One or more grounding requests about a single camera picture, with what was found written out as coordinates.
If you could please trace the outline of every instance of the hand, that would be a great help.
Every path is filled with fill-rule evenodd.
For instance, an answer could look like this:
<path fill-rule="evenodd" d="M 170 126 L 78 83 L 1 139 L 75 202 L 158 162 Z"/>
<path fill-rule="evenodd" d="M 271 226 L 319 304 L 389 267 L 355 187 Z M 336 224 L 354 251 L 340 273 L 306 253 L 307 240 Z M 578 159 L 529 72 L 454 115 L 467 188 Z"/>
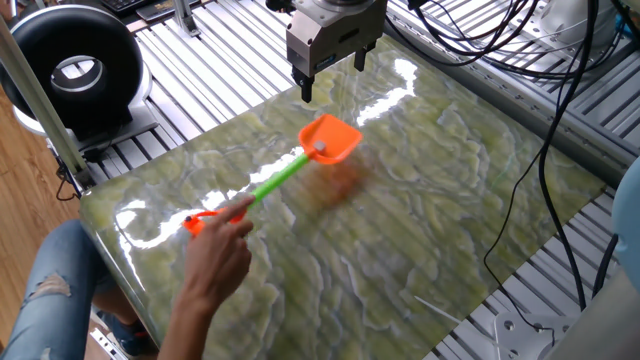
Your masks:
<path fill-rule="evenodd" d="M 251 196 L 227 207 L 187 245 L 183 305 L 198 306 L 213 316 L 247 276 L 251 252 L 243 237 L 253 229 L 253 223 L 247 219 L 236 224 L 229 221 L 244 213 L 254 200 Z"/>

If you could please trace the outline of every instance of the toy shovel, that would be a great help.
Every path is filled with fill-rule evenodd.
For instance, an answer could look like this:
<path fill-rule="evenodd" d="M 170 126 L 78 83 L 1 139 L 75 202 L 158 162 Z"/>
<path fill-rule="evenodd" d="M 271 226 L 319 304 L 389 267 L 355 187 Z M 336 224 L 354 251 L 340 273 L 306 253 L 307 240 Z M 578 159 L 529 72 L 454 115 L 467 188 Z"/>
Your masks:
<path fill-rule="evenodd" d="M 264 199 L 265 196 L 309 163 L 309 161 L 313 160 L 325 165 L 341 162 L 353 151 L 361 139 L 362 134 L 358 130 L 340 121 L 335 116 L 329 114 L 320 116 L 298 133 L 298 140 L 300 140 L 300 144 L 304 149 L 304 154 L 298 156 L 287 167 L 273 174 L 264 184 L 253 190 L 251 194 L 256 197 L 256 200 L 249 208 Z M 205 222 L 200 220 L 200 217 L 216 216 L 224 210 L 222 208 L 188 216 L 182 225 L 193 236 L 196 236 L 205 226 Z M 238 215 L 231 220 L 231 223 L 237 223 L 243 217 L 244 214 Z"/>

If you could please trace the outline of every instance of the jeans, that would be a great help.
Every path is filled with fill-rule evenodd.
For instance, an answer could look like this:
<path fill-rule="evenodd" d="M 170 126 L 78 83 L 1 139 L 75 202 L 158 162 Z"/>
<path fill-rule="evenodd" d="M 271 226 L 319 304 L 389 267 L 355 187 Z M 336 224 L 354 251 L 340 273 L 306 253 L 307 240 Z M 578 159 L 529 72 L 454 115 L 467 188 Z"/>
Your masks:
<path fill-rule="evenodd" d="M 38 251 L 0 360 L 82 360 L 91 299 L 115 286 L 80 221 L 60 225 Z"/>

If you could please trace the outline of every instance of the green marble table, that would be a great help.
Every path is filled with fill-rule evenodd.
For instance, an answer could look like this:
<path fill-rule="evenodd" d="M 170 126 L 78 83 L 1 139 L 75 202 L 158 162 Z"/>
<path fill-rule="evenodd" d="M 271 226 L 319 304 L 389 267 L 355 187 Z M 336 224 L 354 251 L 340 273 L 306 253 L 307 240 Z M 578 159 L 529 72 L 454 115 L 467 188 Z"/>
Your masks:
<path fill-rule="evenodd" d="M 189 234 L 180 222 L 251 191 L 301 152 L 330 113 L 364 139 L 311 164 L 248 216 L 251 271 L 213 320 L 206 359 L 419 359 L 496 289 L 482 266 L 511 188 L 541 140 L 388 37 L 297 87 L 87 192 L 81 215 L 162 342 Z M 563 221 L 603 183 L 557 151 L 547 178 Z M 536 169 L 491 258 L 506 279 L 554 233 Z"/>

